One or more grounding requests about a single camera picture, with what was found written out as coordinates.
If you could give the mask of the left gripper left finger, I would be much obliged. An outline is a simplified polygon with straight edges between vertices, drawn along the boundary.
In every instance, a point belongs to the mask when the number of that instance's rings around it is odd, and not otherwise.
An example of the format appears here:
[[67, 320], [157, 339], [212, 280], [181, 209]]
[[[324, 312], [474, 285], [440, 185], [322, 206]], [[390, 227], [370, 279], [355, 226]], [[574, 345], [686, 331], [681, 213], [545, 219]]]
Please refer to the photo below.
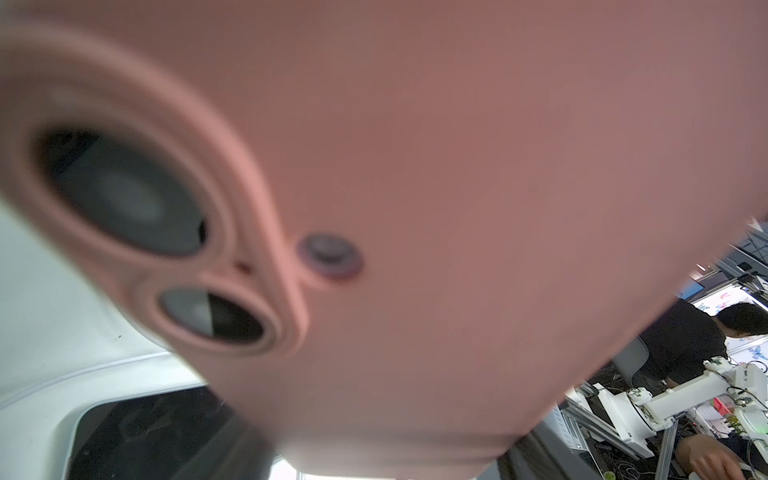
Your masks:
[[279, 456], [274, 445], [258, 430], [232, 416], [188, 436], [192, 453], [170, 476], [193, 479], [268, 479]]

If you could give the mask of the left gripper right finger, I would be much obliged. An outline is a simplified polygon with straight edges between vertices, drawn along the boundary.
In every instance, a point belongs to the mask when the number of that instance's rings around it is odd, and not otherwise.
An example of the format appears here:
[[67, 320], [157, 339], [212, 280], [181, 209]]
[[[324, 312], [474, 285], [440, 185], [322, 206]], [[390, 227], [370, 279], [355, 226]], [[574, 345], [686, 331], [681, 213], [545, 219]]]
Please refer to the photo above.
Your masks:
[[544, 423], [521, 437], [497, 459], [504, 480], [598, 480], [599, 473], [579, 458]]

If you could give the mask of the phone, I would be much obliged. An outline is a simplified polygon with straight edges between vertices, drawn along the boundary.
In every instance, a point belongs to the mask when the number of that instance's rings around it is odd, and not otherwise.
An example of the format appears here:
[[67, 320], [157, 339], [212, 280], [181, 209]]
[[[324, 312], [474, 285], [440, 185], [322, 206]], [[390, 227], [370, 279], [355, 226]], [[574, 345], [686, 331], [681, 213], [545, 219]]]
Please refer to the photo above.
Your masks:
[[1, 476], [171, 479], [192, 431], [232, 416], [169, 353], [60, 372], [2, 397]]
[[208, 384], [469, 479], [767, 210], [763, 1], [5, 1], [1, 468]]

